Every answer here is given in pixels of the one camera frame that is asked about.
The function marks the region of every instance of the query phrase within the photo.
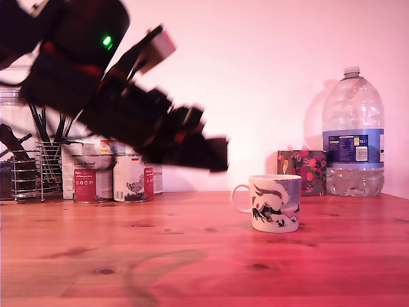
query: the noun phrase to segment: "white mug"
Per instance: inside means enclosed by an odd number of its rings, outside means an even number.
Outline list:
[[[235,205],[235,192],[239,187],[250,191],[249,209]],[[294,232],[300,220],[301,176],[250,176],[248,185],[240,184],[233,189],[231,202],[240,212],[252,214],[254,229],[272,233]]]

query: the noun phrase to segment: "food can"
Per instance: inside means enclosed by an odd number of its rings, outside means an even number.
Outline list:
[[[114,167],[114,200],[124,203],[153,199],[153,167],[138,155],[117,155]]]
[[[111,155],[73,155],[73,200],[103,203],[112,200]]]
[[[163,181],[162,181],[162,165],[153,165],[153,193],[154,195],[162,194]]]

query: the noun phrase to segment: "chicken illustration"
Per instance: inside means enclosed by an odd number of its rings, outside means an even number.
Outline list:
[[[131,192],[133,192],[133,193],[136,193],[136,194],[138,194],[138,193],[143,193],[143,192],[144,192],[144,191],[143,191],[143,187],[144,187],[143,180],[144,180],[144,176],[141,175],[141,176],[139,177],[139,181],[138,181],[138,182],[134,182],[134,183],[132,183],[132,184],[130,184],[129,182],[127,182],[127,188],[128,188],[128,190],[131,191]]]

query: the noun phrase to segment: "patterned box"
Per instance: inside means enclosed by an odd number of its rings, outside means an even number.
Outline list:
[[[300,175],[301,196],[327,193],[327,152],[321,150],[278,151],[277,174]]]

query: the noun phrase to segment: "bottle label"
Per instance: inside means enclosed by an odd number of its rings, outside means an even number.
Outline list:
[[[329,168],[382,168],[383,129],[334,130],[323,133]]]

